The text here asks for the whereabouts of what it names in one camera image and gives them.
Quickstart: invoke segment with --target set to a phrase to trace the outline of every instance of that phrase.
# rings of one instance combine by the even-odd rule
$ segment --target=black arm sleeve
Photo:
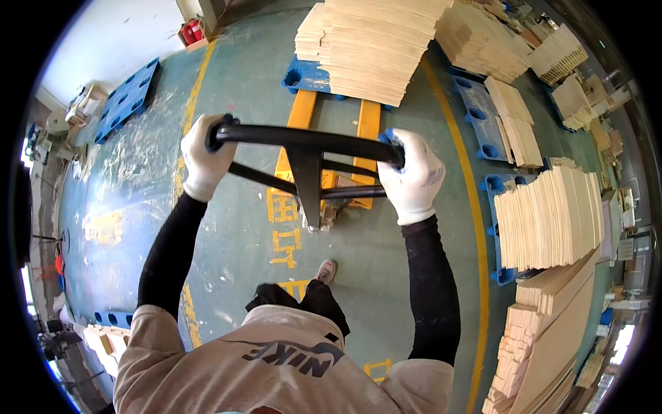
[[[460,336],[459,300],[437,231],[437,217],[402,226],[402,236],[409,258],[409,301],[416,322],[409,359],[453,365]]]
[[[207,210],[184,193],[152,245],[138,284],[138,306],[156,305],[177,320],[179,296],[193,260],[195,236]]]

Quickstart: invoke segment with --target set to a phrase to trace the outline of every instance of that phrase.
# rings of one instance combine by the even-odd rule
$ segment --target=yellow floor line
[[[205,50],[205,55],[203,56],[203,61],[200,63],[200,68],[198,69],[197,77],[191,88],[191,94],[189,95],[189,101],[186,104],[186,109],[184,110],[184,119],[182,121],[182,137],[189,133],[191,126],[193,126],[193,116],[195,115],[195,106],[198,103],[198,96],[200,96],[200,88],[203,85],[203,79],[205,78],[205,72],[207,72],[207,66],[209,65],[209,60],[211,55],[214,52],[214,47],[216,46],[216,41],[212,41],[207,45],[207,50]],[[175,181],[173,183],[173,192],[172,192],[172,205],[175,207],[177,199],[184,192],[184,173],[185,173],[185,164],[184,158],[180,155],[177,160],[177,169],[175,171]],[[195,317],[195,310],[193,309],[193,298],[191,298],[191,289],[189,288],[189,282],[184,283],[184,287],[181,290],[181,304],[184,310],[184,319],[186,320],[186,325],[189,330],[189,336],[191,337],[191,343],[193,348],[203,344],[202,336],[200,335],[200,328],[198,326],[198,320]]]
[[[473,217],[473,230],[476,234],[476,249],[478,251],[478,288],[480,295],[480,315],[478,320],[478,343],[476,344],[476,357],[473,362],[473,373],[471,375],[471,388],[467,398],[467,414],[473,412],[478,396],[478,387],[481,383],[481,372],[483,370],[483,360],[485,358],[485,347],[487,344],[487,327],[489,326],[489,275],[487,273],[487,247],[485,246],[485,227],[483,226],[483,216],[481,215],[481,206],[478,202],[478,191],[476,190],[476,182],[473,178],[471,171],[471,164],[467,155],[467,149],[464,147],[462,135],[457,127],[455,117],[448,105],[446,95],[442,89],[439,81],[434,75],[434,71],[430,66],[426,57],[421,60],[423,71],[432,86],[432,93],[437,98],[437,102],[442,109],[446,123],[451,131],[453,143],[457,150],[460,166],[462,167],[462,174],[464,175],[464,182],[467,186],[467,194],[469,196],[469,206],[471,207],[471,216]]]

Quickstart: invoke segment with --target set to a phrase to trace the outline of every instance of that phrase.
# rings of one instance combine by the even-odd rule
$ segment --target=white t-shirt
[[[394,364],[376,384],[344,354],[335,323],[290,307],[256,307],[191,352],[160,307],[139,307],[131,329],[117,413],[445,413],[453,387],[453,367],[425,359]]]

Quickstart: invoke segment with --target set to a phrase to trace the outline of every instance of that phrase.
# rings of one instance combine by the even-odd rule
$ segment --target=hand
[[[200,115],[188,134],[181,141],[181,152],[189,176],[184,182],[184,191],[197,201],[211,200],[214,190],[223,178],[237,151],[236,142],[226,142],[216,152],[209,152],[205,137],[209,127],[223,119],[232,120],[232,115]]]
[[[404,147],[402,169],[387,162],[377,163],[379,181],[398,213],[398,225],[411,225],[432,217],[435,213],[432,201],[446,176],[444,164],[423,137],[414,132],[389,128],[377,139]]]

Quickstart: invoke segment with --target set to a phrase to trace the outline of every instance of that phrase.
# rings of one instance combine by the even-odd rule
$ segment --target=person
[[[201,116],[181,142],[189,174],[140,276],[115,382],[117,412],[446,412],[460,337],[457,288],[432,206],[446,169],[421,136],[401,129],[379,139],[404,147],[404,167],[378,163],[378,170],[409,261],[414,338],[408,359],[376,384],[345,355],[350,329],[329,288],[337,270],[331,260],[322,263],[301,303],[277,285],[260,285],[241,327],[184,350],[179,296],[207,202],[236,151],[236,143],[215,153],[205,148],[205,133],[218,119]]]

